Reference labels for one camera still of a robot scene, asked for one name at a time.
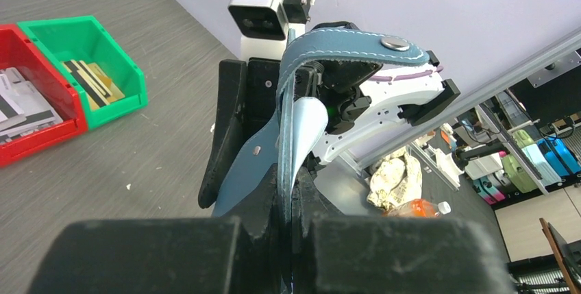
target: blue leather strap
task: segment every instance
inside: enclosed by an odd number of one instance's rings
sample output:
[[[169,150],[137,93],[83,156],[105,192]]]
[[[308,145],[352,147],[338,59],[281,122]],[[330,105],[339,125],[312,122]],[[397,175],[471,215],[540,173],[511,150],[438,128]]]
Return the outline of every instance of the blue leather strap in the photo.
[[[421,66],[430,59],[424,50],[411,42],[408,42],[410,48],[405,52],[387,49],[381,44],[381,38],[385,36],[388,35],[352,29],[317,29],[294,39],[287,46],[280,63],[277,112],[238,153],[220,188],[214,216],[224,215],[250,194],[275,162],[279,163],[279,188],[292,187],[289,182],[293,171],[293,141],[289,133],[293,131],[293,104],[288,101],[293,100],[295,71],[301,65],[313,60],[340,60]],[[281,145],[280,154],[277,140]],[[260,147],[258,154],[255,154],[256,147]]]

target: snap fastener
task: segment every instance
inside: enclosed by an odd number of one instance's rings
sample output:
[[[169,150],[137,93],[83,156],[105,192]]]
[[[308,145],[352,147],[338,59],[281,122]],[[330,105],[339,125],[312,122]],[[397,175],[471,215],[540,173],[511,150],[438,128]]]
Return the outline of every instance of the snap fastener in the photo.
[[[410,44],[397,37],[382,37],[381,43],[384,47],[393,51],[405,52],[410,49]]]

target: white bottle cap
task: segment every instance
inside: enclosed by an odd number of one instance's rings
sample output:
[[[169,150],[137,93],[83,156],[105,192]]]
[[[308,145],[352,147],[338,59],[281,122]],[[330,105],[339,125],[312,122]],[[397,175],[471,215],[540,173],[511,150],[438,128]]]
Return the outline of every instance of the white bottle cap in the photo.
[[[450,204],[447,203],[447,201],[442,201],[441,203],[439,203],[438,209],[440,210],[440,214],[442,215],[448,214],[452,211],[452,207],[450,207]]]

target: wood grain table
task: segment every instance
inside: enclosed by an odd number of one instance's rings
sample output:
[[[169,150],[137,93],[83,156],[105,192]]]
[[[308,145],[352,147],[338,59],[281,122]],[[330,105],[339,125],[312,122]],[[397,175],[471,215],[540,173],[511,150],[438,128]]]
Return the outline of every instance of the wood grain table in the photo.
[[[0,23],[86,14],[143,70],[149,106],[0,169],[0,293],[26,291],[71,222],[210,214],[197,192],[232,55],[175,0],[0,0]]]

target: green box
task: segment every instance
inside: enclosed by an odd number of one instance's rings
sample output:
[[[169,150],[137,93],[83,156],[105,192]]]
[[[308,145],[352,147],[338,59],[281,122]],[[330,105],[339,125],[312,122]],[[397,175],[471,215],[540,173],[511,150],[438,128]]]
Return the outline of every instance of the green box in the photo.
[[[25,21],[22,31],[79,93],[90,130],[147,105],[143,72],[93,16]],[[92,111],[85,90],[61,62],[96,62],[125,98]]]

